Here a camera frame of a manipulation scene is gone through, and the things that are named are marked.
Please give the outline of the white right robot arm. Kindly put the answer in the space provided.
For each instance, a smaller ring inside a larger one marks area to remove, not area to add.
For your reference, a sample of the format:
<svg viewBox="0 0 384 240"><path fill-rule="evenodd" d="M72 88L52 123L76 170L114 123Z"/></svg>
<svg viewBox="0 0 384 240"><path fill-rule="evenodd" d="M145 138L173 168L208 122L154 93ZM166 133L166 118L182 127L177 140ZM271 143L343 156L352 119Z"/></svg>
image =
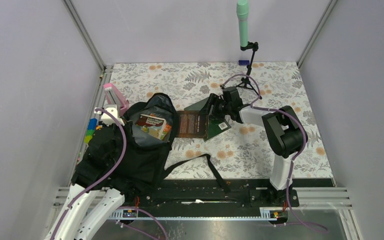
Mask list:
<svg viewBox="0 0 384 240"><path fill-rule="evenodd" d="M269 146L275 154L269 178L273 188L267 191L266 198L273 206L281 205L287 199L285 190L292 184L292 162L308 141L294 109L289 105L272 109L244 104L237 88L227 87L222 95L210 94L201 111L213 119L224 120L225 116L230 116L240 124L264 127Z"/></svg>

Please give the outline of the yellow illustrated paperback book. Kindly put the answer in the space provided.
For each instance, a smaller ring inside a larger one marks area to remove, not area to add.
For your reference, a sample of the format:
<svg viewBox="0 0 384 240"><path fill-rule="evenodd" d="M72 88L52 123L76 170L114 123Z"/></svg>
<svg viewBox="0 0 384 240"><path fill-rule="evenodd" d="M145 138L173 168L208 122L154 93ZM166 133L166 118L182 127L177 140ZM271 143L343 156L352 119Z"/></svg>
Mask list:
<svg viewBox="0 0 384 240"><path fill-rule="evenodd" d="M144 133L160 140L164 140L166 135L172 129L172 126L168 124L165 118L146 114L141 114L135 122L135 125L138 126Z"/></svg>

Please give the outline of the black student backpack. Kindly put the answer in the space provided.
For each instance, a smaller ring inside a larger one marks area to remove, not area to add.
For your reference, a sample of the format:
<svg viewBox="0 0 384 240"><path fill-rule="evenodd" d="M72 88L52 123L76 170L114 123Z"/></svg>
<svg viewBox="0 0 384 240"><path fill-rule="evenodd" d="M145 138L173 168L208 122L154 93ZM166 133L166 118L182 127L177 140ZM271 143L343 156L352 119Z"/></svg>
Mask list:
<svg viewBox="0 0 384 240"><path fill-rule="evenodd" d="M136 121L141 114L153 114L164 118L172 126L164 140L157 139L138 126ZM94 188L110 187L120 191L126 199L153 192L182 161L165 168L172 144L179 130L179 116L170 97L155 93L147 102L133 104L123 115L126 121L123 130L126 138L125 154L117 169L108 179ZM87 188L101 178L112 166L96 166L86 160L86 152L76 166L71 184Z"/></svg>

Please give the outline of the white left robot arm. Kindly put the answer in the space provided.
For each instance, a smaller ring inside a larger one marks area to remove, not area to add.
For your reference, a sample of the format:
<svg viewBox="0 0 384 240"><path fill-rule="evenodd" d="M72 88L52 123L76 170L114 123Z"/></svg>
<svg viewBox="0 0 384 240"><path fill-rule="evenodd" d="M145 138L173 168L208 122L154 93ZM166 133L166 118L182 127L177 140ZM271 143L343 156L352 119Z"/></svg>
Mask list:
<svg viewBox="0 0 384 240"><path fill-rule="evenodd" d="M110 175L117 169L122 162L126 151L126 135L122 125L116 121L116 132L122 136L122 151L118 160L112 167L105 172L99 179L91 183L88 187L84 188L79 184L74 184L69 188L66 201L55 219L54 224L49 229L46 235L46 240L74 240L81 232L82 220L84 219L89 206L97 194L101 191L99 188L94 189L96 186L107 180Z"/></svg>

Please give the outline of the dark green hardcover book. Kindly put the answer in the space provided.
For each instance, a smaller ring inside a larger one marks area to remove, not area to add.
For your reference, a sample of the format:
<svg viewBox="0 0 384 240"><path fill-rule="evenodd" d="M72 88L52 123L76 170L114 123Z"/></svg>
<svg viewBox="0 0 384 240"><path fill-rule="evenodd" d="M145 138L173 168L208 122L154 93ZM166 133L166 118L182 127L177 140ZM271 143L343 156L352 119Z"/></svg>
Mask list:
<svg viewBox="0 0 384 240"><path fill-rule="evenodd" d="M203 100L200 100L194 104L191 104L184 108L185 111L200 111L204 105L206 104L208 98L205 98ZM207 126L207 137L205 137L203 140L204 142L207 142L216 136L228 131L231 129L231 125L228 123L227 120L221 121L219 119L208 119L208 126Z"/></svg>

